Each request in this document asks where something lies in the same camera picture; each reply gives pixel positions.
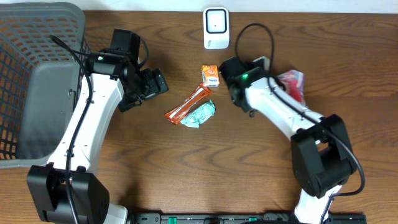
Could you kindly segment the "small orange juice carton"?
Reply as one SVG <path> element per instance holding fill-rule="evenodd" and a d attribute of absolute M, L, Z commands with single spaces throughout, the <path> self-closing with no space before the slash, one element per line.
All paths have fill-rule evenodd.
<path fill-rule="evenodd" d="M 220 84 L 218 67 L 216 65 L 203 65 L 201 67 L 203 85 L 206 87 L 218 87 Z"/>

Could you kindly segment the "orange snack bar wrapper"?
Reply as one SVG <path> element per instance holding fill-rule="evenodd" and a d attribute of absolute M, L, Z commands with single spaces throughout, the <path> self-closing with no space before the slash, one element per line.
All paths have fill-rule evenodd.
<path fill-rule="evenodd" d="M 180 105 L 165 114 L 165 117 L 172 124 L 177 125 L 188 114 L 193 105 L 200 100 L 210 96 L 213 92 L 204 84 L 199 84 L 195 91 Z"/>

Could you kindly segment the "teal green packet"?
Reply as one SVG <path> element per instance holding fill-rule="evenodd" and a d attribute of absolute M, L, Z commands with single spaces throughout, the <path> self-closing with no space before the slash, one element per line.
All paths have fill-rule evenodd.
<path fill-rule="evenodd" d="M 204 122 L 214 116 L 215 112 L 215 105 L 209 100 L 186 115 L 186 117 L 181 120 L 181 123 L 189 128 L 199 128 Z"/>

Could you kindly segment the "floral red purple packet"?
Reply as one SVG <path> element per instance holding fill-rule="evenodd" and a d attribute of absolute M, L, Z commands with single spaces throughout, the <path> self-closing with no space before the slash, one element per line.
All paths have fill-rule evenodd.
<path fill-rule="evenodd" d="M 304 74 L 297 70 L 289 70 L 282 73 L 277 78 L 285 85 L 286 92 L 296 101 L 305 104 L 304 98 Z"/>

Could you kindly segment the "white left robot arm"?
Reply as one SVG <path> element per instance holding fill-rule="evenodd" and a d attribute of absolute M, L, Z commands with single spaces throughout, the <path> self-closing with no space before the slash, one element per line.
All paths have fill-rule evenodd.
<path fill-rule="evenodd" d="M 38 216 L 50 223 L 127 223 L 129 211 L 110 202 L 98 180 L 99 157 L 116 109 L 125 112 L 168 91 L 156 68 L 142 69 L 120 52 L 89 54 L 81 94 L 68 127 L 46 165 L 33 165 L 27 185 Z"/>

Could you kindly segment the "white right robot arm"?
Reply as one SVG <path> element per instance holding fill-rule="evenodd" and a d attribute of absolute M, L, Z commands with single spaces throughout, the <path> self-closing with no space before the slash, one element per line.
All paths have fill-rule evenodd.
<path fill-rule="evenodd" d="M 292 98 L 271 77 L 264 58 L 242 64 L 231 57 L 219 70 L 236 106 L 260 112 L 289 139 L 293 173 L 302 188 L 296 219 L 327 221 L 331 198 L 358 169 L 343 120 L 324 117 Z"/>

